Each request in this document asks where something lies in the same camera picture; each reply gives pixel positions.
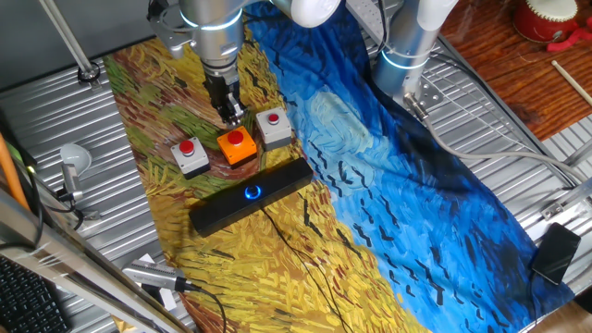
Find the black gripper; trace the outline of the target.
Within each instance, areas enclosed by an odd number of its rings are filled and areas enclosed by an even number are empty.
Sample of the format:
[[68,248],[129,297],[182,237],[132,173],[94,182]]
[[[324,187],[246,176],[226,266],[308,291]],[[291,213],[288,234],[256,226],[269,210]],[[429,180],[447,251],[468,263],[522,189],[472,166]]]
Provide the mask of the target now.
[[209,93],[211,105],[228,127],[238,127],[244,118],[245,106],[240,101],[240,81],[236,73],[226,76],[205,74],[204,87]]

